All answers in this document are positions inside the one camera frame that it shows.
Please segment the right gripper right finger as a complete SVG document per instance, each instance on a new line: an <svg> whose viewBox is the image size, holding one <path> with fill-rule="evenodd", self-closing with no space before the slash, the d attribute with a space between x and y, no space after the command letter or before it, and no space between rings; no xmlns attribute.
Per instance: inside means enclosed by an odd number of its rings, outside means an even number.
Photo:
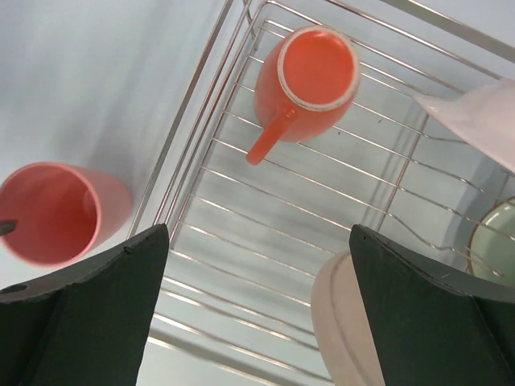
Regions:
<svg viewBox="0 0 515 386"><path fill-rule="evenodd" d="M356 224L360 294L388 385L512 385L514 290Z"/></svg>

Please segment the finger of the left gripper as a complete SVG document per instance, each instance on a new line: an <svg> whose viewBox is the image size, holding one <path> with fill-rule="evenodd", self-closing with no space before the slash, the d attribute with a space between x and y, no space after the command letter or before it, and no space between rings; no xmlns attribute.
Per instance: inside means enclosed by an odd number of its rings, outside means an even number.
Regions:
<svg viewBox="0 0 515 386"><path fill-rule="evenodd" d="M17 227L17 220L1 220L0 221L0 236L5 236L13 232Z"/></svg>

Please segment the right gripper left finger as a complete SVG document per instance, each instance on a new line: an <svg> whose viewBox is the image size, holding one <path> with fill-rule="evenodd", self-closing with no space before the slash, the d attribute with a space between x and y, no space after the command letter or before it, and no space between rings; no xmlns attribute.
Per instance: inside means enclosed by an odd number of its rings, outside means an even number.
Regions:
<svg viewBox="0 0 515 386"><path fill-rule="evenodd" d="M158 224L1 291L3 385L134 385L169 249Z"/></svg>

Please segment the pink plastic cup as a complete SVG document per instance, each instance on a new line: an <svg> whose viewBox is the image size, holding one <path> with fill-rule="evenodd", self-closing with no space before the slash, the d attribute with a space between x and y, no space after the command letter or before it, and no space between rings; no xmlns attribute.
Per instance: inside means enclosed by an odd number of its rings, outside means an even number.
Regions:
<svg viewBox="0 0 515 386"><path fill-rule="evenodd" d="M17 223L1 240L22 261L62 266L113 236L132 207L129 188L112 175L35 162L17 169L1 185L1 218Z"/></svg>

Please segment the pink cream branch plate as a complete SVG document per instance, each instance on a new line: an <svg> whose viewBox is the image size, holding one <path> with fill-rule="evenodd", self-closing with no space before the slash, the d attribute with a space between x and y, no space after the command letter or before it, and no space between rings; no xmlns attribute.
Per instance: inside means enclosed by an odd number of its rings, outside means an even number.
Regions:
<svg viewBox="0 0 515 386"><path fill-rule="evenodd" d="M336 385L384 385L369 320L349 252L315 277L311 319L325 367Z"/></svg>

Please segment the green ceramic bowl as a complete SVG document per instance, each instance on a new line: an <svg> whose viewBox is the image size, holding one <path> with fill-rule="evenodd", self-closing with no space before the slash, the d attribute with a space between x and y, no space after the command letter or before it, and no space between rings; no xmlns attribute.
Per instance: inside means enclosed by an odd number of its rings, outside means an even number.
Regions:
<svg viewBox="0 0 515 386"><path fill-rule="evenodd" d="M473 276L514 287L514 198L499 203L476 226L468 245Z"/></svg>

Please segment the metal wire dish rack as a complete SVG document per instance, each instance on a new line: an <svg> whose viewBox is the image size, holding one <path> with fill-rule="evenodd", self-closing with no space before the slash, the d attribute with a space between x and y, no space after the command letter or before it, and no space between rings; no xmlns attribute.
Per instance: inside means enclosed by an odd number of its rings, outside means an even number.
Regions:
<svg viewBox="0 0 515 386"><path fill-rule="evenodd" d="M514 193L504 167L415 102L514 75L514 47L457 19L477 1L225 1L130 226L165 224L167 267L141 385L330 385L311 288L354 224L466 269L468 240ZM326 133L258 166L258 73L292 31L325 24L361 84Z"/></svg>

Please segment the white deep plate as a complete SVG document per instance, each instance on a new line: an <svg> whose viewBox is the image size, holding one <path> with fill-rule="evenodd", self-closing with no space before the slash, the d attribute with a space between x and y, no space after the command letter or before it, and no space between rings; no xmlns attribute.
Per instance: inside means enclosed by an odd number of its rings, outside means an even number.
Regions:
<svg viewBox="0 0 515 386"><path fill-rule="evenodd" d="M417 104L467 144L514 171L514 81L503 78L455 100L418 94Z"/></svg>

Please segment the orange mug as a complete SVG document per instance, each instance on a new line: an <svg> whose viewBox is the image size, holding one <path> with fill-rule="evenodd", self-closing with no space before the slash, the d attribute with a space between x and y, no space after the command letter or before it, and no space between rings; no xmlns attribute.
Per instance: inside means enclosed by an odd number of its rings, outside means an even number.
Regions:
<svg viewBox="0 0 515 386"><path fill-rule="evenodd" d="M278 142L305 142L333 127L360 82L359 57L345 34L324 25L289 34L257 76L253 109L262 134L246 161L257 165Z"/></svg>

